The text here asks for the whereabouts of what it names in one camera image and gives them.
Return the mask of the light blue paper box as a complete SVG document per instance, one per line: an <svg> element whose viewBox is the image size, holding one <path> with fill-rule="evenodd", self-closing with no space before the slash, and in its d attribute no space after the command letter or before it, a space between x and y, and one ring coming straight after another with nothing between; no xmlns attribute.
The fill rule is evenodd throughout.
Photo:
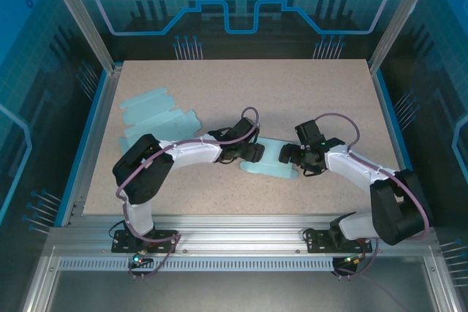
<svg viewBox="0 0 468 312"><path fill-rule="evenodd" d="M286 141L259 137L257 142L265 147L263 156L259 162L243 161L240 168L249 173L267 175L276 178L296 179L298 172L293 169L292 163L281 163L279 154Z"/></svg>

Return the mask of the flat light blue paper blank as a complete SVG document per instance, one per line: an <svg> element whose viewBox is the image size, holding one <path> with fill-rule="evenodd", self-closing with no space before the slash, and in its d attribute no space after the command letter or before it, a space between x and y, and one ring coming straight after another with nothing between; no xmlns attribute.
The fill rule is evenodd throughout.
<svg viewBox="0 0 468 312"><path fill-rule="evenodd" d="M145 134L152 134L157 140L187 140L201 129L195 111L177 108L165 87L133 96L119 108L126 126L124 135L118 139L124 153Z"/></svg>

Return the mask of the blue table side strip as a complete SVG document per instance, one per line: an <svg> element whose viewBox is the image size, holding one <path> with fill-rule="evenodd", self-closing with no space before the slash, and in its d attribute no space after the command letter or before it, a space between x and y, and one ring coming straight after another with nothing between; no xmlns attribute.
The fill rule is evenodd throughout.
<svg viewBox="0 0 468 312"><path fill-rule="evenodd" d="M86 123L83 129L83 133L80 138L80 142L78 145L78 149L75 154L74 161L72 163L72 168L70 170L70 174L67 180L67 184L64 189L63 196L61 198L61 203L58 208L58 212L55 217L55 221L53 223L53 227L62 227L64 224L64 220L66 217L66 211L69 204L72 203L71 196L72 196L72 189L75 185L75 181L78 176L78 170L80 168L80 163L83 158L83 154L86 148L86 143L88 142L89 135L91 133L91 126L94 121L94 117L96 115L96 111L98 108L98 104L102 95L102 91L107 81L107 73L102 71L102 74L99 77L99 82L97 86L96 93L91 103L90 110L88 112L88 117L86 119Z"/></svg>

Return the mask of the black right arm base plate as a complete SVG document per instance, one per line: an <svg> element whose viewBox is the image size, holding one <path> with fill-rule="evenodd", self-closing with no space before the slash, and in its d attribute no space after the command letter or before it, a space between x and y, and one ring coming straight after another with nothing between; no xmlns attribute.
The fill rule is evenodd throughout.
<svg viewBox="0 0 468 312"><path fill-rule="evenodd" d="M334 235L329 229L308 228L302 232L303 241L309 254L370 254L371 242L348 240L341 235Z"/></svg>

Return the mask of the aluminium cross rail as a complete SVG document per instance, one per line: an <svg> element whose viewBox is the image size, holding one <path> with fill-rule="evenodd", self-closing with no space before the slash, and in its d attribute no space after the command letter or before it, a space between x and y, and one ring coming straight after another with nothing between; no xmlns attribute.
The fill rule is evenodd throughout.
<svg viewBox="0 0 468 312"><path fill-rule="evenodd" d="M176 256L305 256L305 229L328 229L336 215L154 216L157 229L181 234ZM117 216L74 216L50 229L43 256L111 256Z"/></svg>

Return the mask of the aluminium side rail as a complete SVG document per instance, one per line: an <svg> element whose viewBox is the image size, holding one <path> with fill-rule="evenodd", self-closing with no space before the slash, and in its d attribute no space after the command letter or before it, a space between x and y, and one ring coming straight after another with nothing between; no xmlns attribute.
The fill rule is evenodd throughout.
<svg viewBox="0 0 468 312"><path fill-rule="evenodd" d="M99 155L99 149L101 148L102 138L105 133L107 120L109 118L110 109L112 107L122 68L123 64L118 62L116 64L114 74L107 75L107 81L102 91L96 115L91 126L91 133L80 163L78 176L72 189L72 203L67 207L66 217L62 227L66 227L69 224L75 203L85 201L88 196L89 187L91 185L91 180Z"/></svg>

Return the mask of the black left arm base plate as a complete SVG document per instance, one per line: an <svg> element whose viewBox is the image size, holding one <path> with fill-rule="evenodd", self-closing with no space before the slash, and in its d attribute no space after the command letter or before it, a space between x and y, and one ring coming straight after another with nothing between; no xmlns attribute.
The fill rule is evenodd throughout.
<svg viewBox="0 0 468 312"><path fill-rule="evenodd" d="M110 250L115 254L136 254L143 250L146 250L150 254L166 254L174 243L174 239L161 243L148 243L134 237L128 230L120 229L113 233L113 242Z"/></svg>

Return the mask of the aluminium frame post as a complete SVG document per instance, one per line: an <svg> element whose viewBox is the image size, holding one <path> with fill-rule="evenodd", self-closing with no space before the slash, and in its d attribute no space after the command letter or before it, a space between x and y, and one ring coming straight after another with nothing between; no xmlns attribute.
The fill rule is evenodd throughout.
<svg viewBox="0 0 468 312"><path fill-rule="evenodd" d="M407 19L412 14L418 1L419 0L400 1L369 61L369 72L372 77L377 75L378 69L403 29Z"/></svg>
<svg viewBox="0 0 468 312"><path fill-rule="evenodd" d="M69 12L90 45L94 55L108 75L113 75L116 69L114 60L107 50L97 27L94 25L82 0L63 0Z"/></svg>

